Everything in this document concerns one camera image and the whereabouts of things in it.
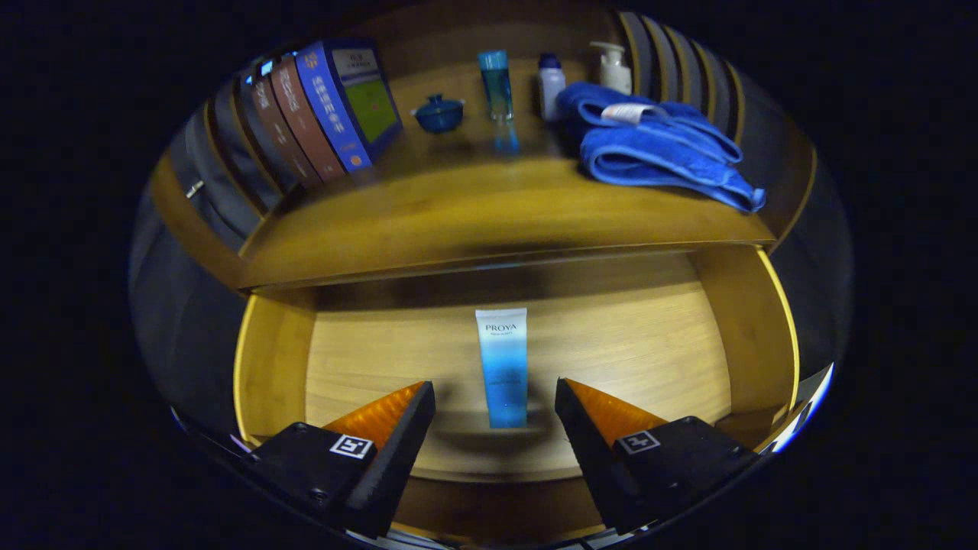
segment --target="facial cleanser tube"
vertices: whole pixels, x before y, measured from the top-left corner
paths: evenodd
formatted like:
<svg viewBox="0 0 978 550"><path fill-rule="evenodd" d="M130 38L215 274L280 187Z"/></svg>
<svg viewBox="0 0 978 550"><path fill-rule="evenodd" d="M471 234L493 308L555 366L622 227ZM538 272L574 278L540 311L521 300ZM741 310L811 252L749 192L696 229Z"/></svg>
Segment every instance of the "facial cleanser tube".
<svg viewBox="0 0 978 550"><path fill-rule="evenodd" d="M476 309L490 428L526 427L526 308Z"/></svg>

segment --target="blue glass bottle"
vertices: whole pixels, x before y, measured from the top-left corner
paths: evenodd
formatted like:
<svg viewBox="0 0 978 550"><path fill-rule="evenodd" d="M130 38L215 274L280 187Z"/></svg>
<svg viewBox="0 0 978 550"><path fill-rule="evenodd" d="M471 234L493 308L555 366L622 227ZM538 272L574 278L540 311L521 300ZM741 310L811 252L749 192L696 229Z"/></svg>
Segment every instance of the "blue glass bottle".
<svg viewBox="0 0 978 550"><path fill-rule="evenodd" d="M510 61L506 50L480 53L479 68L482 70L482 84L486 89L489 117L493 120L511 120Z"/></svg>

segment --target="folded towel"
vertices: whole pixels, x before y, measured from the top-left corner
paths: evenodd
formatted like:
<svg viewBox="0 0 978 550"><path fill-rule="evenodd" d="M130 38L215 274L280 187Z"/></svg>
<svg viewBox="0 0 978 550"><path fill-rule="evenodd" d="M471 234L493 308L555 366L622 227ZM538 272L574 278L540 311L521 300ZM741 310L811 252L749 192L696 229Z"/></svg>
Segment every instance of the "folded towel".
<svg viewBox="0 0 978 550"><path fill-rule="evenodd" d="M664 124L596 128L581 142L581 159L606 183L684 187L748 212L766 200L763 189L751 187L724 162L677 141Z"/></svg>
<svg viewBox="0 0 978 550"><path fill-rule="evenodd" d="M581 140L581 162L600 181L684 187L748 212L765 203L764 190L730 167L743 159L740 148L692 106L656 104L588 82L567 86L557 104ZM616 104L642 112L632 121L601 116Z"/></svg>
<svg viewBox="0 0 978 550"><path fill-rule="evenodd" d="M642 113L639 124L650 121L665 123L678 135L684 136L686 141L696 144L703 155L726 162L743 160L740 147L690 105L673 102L656 104L649 98L625 95L590 82L574 82L564 88L557 95L556 100L561 113L568 120L570 127L575 130L578 139L583 139L584 134L594 127L634 125L614 118L602 118L601 113L611 105L637 104L648 106L648 111Z"/></svg>

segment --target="lotion bottle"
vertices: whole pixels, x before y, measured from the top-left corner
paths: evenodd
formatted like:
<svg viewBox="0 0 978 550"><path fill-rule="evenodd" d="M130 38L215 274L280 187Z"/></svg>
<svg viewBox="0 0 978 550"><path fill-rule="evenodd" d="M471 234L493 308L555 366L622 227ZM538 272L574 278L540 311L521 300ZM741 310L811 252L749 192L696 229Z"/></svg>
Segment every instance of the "lotion bottle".
<svg viewBox="0 0 978 550"><path fill-rule="evenodd" d="M547 122L560 119L556 95L567 87L567 78L554 54L540 54L540 117Z"/></svg>
<svg viewBox="0 0 978 550"><path fill-rule="evenodd" d="M592 42L601 49L601 86L632 95L632 70L622 64L625 48L607 42Z"/></svg>

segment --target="white tag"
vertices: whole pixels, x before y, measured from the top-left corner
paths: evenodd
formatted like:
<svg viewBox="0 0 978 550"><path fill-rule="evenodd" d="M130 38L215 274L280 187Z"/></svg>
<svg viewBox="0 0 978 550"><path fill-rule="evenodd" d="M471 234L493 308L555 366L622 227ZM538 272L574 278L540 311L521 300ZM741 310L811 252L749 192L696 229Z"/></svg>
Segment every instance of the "white tag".
<svg viewBox="0 0 978 550"><path fill-rule="evenodd" d="M616 103L605 107L601 111L601 118L638 125L642 121L642 113L646 111L655 112L655 107L643 103Z"/></svg>

